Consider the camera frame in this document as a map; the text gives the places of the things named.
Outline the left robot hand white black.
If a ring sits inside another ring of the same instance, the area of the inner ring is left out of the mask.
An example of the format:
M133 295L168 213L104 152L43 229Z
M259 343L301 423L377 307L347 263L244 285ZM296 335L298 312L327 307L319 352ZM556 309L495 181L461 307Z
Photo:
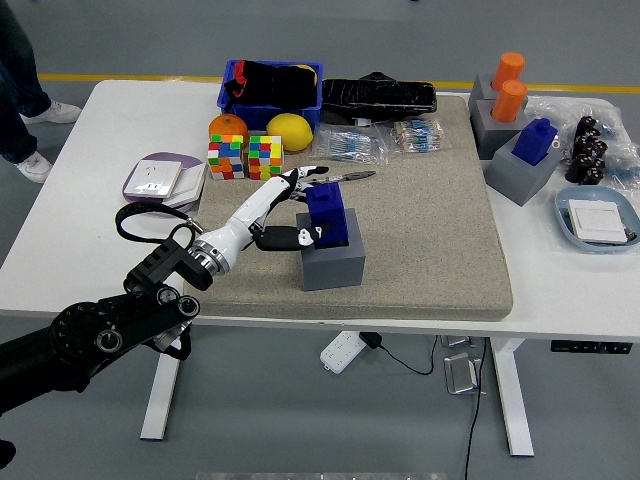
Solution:
M239 253L262 231L267 215L280 202L295 198L307 187L301 182L329 171L324 166L303 166L267 180L226 221L223 227L201 234L190 254L212 275L224 275L236 264Z

